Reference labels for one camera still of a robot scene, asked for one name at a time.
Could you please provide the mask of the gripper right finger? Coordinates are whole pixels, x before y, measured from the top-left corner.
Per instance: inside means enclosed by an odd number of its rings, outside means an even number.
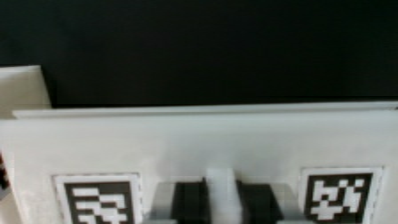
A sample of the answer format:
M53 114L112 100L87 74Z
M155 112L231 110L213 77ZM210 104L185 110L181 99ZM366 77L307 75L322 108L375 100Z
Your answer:
M242 223L277 224L284 216L270 185L238 181L236 187L244 209Z

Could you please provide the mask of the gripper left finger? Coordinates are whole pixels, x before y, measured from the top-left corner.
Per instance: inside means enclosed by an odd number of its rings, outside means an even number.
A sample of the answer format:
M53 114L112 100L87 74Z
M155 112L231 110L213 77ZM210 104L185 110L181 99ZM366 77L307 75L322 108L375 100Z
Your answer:
M178 224L210 224L210 192L206 180L176 183L171 218Z

